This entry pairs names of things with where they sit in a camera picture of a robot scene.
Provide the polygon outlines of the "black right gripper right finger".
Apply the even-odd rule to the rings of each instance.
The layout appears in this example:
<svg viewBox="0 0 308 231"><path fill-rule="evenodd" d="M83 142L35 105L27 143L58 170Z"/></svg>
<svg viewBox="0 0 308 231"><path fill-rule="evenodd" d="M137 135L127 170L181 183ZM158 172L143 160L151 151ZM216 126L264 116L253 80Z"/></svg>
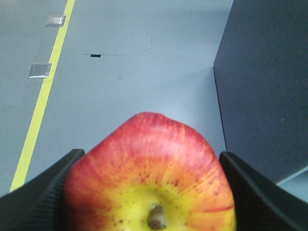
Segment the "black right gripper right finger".
<svg viewBox="0 0 308 231"><path fill-rule="evenodd" d="M238 231L306 231L308 204L250 167L232 152L219 161L231 186Z"/></svg>

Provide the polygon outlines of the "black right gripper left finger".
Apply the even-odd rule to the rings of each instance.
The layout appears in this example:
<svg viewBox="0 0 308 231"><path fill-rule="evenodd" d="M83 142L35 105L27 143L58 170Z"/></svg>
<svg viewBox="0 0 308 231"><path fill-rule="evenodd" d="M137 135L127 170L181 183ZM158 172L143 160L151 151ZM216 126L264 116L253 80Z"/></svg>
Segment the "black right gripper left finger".
<svg viewBox="0 0 308 231"><path fill-rule="evenodd" d="M85 151L73 149L25 185L0 198L2 231L67 231L63 185L71 166Z"/></svg>

